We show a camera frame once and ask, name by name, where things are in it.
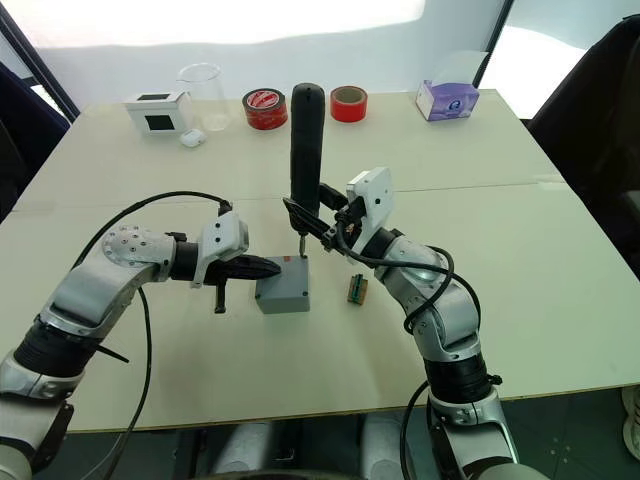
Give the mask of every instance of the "white table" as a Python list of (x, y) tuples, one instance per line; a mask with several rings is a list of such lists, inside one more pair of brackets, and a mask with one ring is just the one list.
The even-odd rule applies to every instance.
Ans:
[[(280, 200), (236, 202), (250, 252), (297, 251)], [(0, 351), (13, 348), (86, 240), (117, 207), (14, 212), (0, 225)], [(130, 219), (190, 237), (215, 215), (206, 202), (149, 206)], [(482, 302), (483, 354), (505, 398), (640, 381), (640, 285), (566, 186), (526, 185), (399, 193), (388, 223), (440, 245)], [(311, 311), (263, 316), (251, 282), (231, 281), (227, 309), (214, 290), (169, 281), (146, 288), (154, 368), (139, 427), (318, 415), (399, 407), (424, 380), (400, 307), (371, 280), (362, 307), (346, 302), (364, 268), (309, 241)], [(144, 376), (138, 300), (97, 354), (73, 396), (71, 429), (123, 428)]]
[[(84, 112), (15, 210), (128, 205), (168, 190), (231, 200), (289, 192), (290, 127), (247, 125), (239, 100), (231, 126), (190, 150), (175, 136), (142, 136), (122, 105)], [(504, 100), (483, 90), (468, 119), (427, 123), (408, 93), (371, 95), (365, 120), (325, 121), (322, 180), (342, 189), (362, 170), (393, 168), (397, 191), (531, 184), (558, 172)]]

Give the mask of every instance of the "tissue box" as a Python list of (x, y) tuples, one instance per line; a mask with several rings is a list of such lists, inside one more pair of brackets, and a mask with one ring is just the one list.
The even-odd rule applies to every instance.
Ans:
[(442, 83), (431, 86), (425, 80), (418, 89), (416, 105), (429, 122), (471, 115), (480, 92), (469, 83)]

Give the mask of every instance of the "clear glass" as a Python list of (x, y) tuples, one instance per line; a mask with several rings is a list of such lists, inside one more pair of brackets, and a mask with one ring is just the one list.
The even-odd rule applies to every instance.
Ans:
[(178, 73), (178, 82), (183, 84), (193, 100), (196, 122), (204, 130), (224, 130), (231, 116), (224, 98), (220, 74), (222, 69), (210, 63), (187, 65)]

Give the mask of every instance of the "screwdriver handle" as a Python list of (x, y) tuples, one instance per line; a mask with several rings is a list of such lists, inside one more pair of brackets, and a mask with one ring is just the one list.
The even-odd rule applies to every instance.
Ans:
[[(313, 83), (300, 83), (291, 95), (291, 199), (318, 216), (319, 185), (324, 129), (324, 90)], [(301, 235), (303, 225), (290, 217)]]

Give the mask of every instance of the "small white device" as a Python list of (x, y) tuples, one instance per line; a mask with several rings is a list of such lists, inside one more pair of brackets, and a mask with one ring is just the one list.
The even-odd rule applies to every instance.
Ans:
[(207, 136), (197, 128), (192, 128), (191, 130), (187, 130), (182, 135), (180, 135), (180, 143), (182, 143), (185, 147), (197, 147), (201, 143), (207, 139)]
[(124, 105), (142, 133), (182, 133), (193, 125), (191, 98), (186, 92), (141, 93)]

